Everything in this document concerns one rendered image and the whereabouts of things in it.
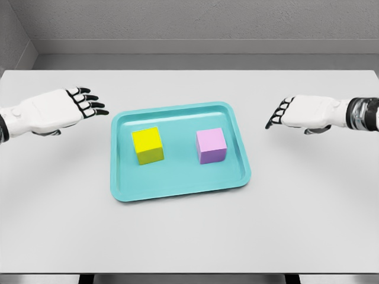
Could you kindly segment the turquoise tray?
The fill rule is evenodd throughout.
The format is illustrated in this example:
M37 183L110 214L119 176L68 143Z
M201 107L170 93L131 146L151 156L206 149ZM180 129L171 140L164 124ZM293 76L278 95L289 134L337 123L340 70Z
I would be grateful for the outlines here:
M164 159L140 165L132 133L157 127ZM199 130L221 128L222 162L200 164ZM166 106L118 113L111 123L110 192L121 202L141 201L245 186L251 169L233 108L225 102Z

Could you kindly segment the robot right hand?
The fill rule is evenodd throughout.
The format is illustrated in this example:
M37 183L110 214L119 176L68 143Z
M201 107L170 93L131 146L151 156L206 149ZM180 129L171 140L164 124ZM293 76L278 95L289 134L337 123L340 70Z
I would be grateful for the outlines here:
M305 135L321 134L332 126L346 127L348 101L325 96L296 95L285 98L271 115L265 128L285 125L304 128Z

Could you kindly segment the yellow cube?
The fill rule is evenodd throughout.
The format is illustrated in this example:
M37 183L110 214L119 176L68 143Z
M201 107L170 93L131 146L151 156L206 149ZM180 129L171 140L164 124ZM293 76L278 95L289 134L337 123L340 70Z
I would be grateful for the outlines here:
M163 145L157 127L134 131L132 138L139 165L164 159Z

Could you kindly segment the lilac cube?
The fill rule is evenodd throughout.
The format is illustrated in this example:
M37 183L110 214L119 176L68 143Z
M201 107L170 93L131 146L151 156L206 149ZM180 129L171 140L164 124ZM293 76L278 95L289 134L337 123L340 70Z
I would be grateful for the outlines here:
M227 153L222 128L197 131L196 148L200 164L222 162Z

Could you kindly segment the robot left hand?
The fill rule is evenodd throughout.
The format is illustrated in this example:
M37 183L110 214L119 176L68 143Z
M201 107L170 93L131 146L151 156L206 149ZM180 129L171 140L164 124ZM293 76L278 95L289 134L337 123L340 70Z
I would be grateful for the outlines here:
M27 132L47 136L59 135L62 128L99 115L108 115L99 97L84 87L58 89L23 102L22 118Z

